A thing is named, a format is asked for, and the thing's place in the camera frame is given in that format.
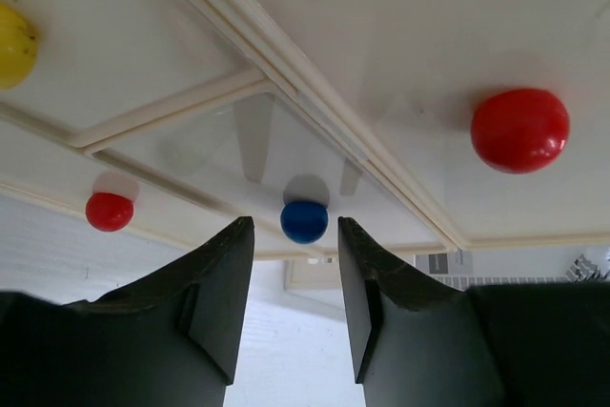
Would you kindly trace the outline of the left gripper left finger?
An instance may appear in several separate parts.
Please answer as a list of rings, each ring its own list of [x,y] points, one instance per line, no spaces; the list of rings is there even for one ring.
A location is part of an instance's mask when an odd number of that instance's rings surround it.
[[[242,216],[101,296],[1,295],[5,406],[220,406],[234,382],[254,263]]]

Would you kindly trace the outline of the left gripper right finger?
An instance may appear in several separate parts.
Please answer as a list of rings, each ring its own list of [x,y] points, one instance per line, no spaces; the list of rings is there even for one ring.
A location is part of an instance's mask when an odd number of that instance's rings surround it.
[[[605,281],[447,286],[338,221],[355,379],[370,406],[605,406]]]

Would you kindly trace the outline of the grey setup guide booklet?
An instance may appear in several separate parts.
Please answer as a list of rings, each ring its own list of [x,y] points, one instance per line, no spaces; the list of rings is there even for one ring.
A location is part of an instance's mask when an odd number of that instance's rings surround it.
[[[420,254],[414,266],[464,291],[478,285],[543,284],[609,279],[609,247],[556,246]]]

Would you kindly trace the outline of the cream drawer cabinet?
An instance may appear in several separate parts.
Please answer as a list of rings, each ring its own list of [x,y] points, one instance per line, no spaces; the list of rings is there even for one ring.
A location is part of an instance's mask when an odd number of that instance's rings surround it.
[[[1,191],[196,245],[286,200],[406,254],[609,238],[609,0],[1,0],[36,30],[1,92]]]

